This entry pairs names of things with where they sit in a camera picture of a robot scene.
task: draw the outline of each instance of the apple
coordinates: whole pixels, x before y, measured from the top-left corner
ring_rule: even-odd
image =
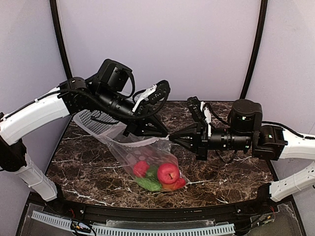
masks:
[[[157,170],[157,178],[162,184],[173,184],[179,179],[179,169],[171,163],[164,163]]]
[[[145,177],[149,167],[147,162],[139,161],[133,166],[133,173],[137,177]]]
[[[179,178],[175,183],[173,184],[162,184],[162,188],[165,190],[171,190],[174,191],[176,189],[182,188],[186,185],[186,181],[183,178]]]

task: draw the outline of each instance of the brown marble surface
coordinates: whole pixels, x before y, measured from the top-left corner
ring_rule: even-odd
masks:
[[[226,118],[231,102],[212,102]],[[170,132],[193,123],[185,102],[167,102],[161,120]],[[221,124],[214,120],[215,126]],[[260,185],[272,180],[263,160],[239,152],[231,164],[220,162],[213,151],[208,161],[173,145],[180,169],[189,184],[174,192],[149,192],[125,172],[107,146],[71,122],[48,169],[48,177],[60,184],[68,200],[115,207],[180,208],[235,203],[256,198]],[[231,152],[225,152],[228,159]]]

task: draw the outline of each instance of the plastic bag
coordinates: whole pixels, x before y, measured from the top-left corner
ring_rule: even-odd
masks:
[[[173,191],[186,185],[178,167],[176,156],[171,154],[167,138],[123,135],[126,125],[119,123],[99,137],[130,176],[149,191]]]

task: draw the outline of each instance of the black bracket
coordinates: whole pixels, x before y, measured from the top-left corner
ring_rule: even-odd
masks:
[[[18,171],[22,166],[26,166],[25,161],[26,147],[22,139],[9,146],[0,136],[0,166],[8,172]]]

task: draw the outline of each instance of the lavender wall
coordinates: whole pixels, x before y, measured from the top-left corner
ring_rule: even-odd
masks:
[[[0,111],[12,112],[66,79],[53,29],[49,1],[0,1]],[[45,171],[67,119],[50,123],[24,138],[28,153]],[[0,235],[18,227],[29,189],[0,173]]]
[[[235,100],[249,63],[260,3],[249,0],[59,1],[75,76],[106,58],[133,69],[137,89],[166,79],[170,99]]]

